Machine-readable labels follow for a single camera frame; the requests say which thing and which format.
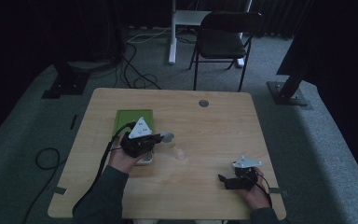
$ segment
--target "chair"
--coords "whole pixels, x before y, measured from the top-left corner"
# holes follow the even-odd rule
[[[238,88],[238,91],[241,91],[251,41],[260,30],[262,23],[263,16],[254,12],[218,11],[206,15],[198,30],[196,46],[188,68],[191,69],[193,63],[196,64],[193,91],[197,86],[199,63],[231,63],[228,70],[237,59],[243,58],[244,65]],[[241,40],[241,33],[248,36],[244,44]],[[208,60],[200,61],[199,56]]]

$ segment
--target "person's left hand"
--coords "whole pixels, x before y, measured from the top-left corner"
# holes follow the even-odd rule
[[[120,147],[121,137],[119,137],[115,143],[112,145],[112,151],[110,152],[110,158],[108,165],[118,169],[119,171],[129,174],[132,170],[132,167],[139,161],[144,155],[141,155],[137,158],[133,158],[127,155],[124,150]]]

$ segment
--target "person's right hand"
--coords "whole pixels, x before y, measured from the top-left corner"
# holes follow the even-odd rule
[[[261,177],[264,174],[258,168],[254,167],[254,169],[258,173],[257,184],[265,189],[263,186],[263,178]],[[251,190],[239,189],[238,193],[254,210],[269,207],[269,200],[267,199],[266,193],[256,185],[254,185]]]

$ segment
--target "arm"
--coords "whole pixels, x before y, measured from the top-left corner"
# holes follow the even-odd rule
[[[122,149],[113,150],[101,177],[75,210],[73,223],[121,223],[124,188],[132,167],[142,157],[132,158]]]
[[[263,173],[255,167],[255,170],[259,174],[257,178],[257,184],[263,186]],[[251,213],[251,222],[253,224],[268,223],[275,224],[279,223],[275,211],[269,206],[269,200],[267,199],[265,192],[258,186],[254,186],[251,190],[240,189],[238,190],[240,196],[249,204],[254,210]]]

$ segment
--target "white desk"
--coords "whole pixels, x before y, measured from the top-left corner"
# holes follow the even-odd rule
[[[245,11],[249,11],[252,0],[248,0]],[[202,19],[210,11],[176,10],[176,0],[172,0],[172,33],[169,64],[176,60],[176,25],[200,25]],[[243,66],[243,59],[238,59],[238,65]]]

